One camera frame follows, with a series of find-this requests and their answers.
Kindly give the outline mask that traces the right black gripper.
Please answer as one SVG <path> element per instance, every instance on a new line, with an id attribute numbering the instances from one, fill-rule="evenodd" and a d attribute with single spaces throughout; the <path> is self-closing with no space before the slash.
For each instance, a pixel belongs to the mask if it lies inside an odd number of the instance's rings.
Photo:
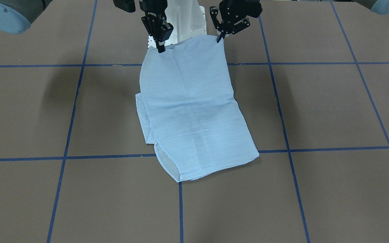
<path id="1" fill-rule="evenodd" d="M 140 0 L 139 6 L 145 13 L 142 22 L 148 34 L 156 41 L 156 49 L 159 53 L 165 51 L 165 42 L 173 32 L 173 25 L 167 21 L 165 10 L 168 7 L 167 0 Z"/>

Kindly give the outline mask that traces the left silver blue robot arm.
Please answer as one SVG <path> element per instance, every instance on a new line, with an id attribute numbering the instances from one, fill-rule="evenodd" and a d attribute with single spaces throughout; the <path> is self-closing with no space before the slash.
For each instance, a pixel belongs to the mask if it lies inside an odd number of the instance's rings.
<path id="1" fill-rule="evenodd" d="M 378 15 L 389 14 L 389 0 L 357 0 L 359 5 Z M 259 0 L 222 0 L 211 6 L 209 14 L 218 33 L 217 42 L 248 28 L 250 18 L 258 18 L 263 9 Z"/>

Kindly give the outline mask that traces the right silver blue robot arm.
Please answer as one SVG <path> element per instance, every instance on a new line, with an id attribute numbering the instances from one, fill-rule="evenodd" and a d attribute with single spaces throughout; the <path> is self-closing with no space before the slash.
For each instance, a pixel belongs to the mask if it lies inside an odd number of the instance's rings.
<path id="1" fill-rule="evenodd" d="M 47 9 L 51 0 L 0 0 L 0 30 L 10 34 L 22 34 Z M 148 35 L 153 38 L 159 53 L 165 51 L 164 43 L 173 32 L 167 22 L 167 0 L 140 0 L 141 18 Z"/>

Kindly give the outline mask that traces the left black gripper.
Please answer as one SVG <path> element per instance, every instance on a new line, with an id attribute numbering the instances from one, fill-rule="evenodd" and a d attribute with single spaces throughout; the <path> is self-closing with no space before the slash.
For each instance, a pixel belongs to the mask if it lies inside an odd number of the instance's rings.
<path id="1" fill-rule="evenodd" d="M 217 31 L 216 42 L 247 29 L 250 18 L 258 18 L 262 11 L 259 0 L 222 0 L 218 6 L 211 6 L 209 14 Z"/>

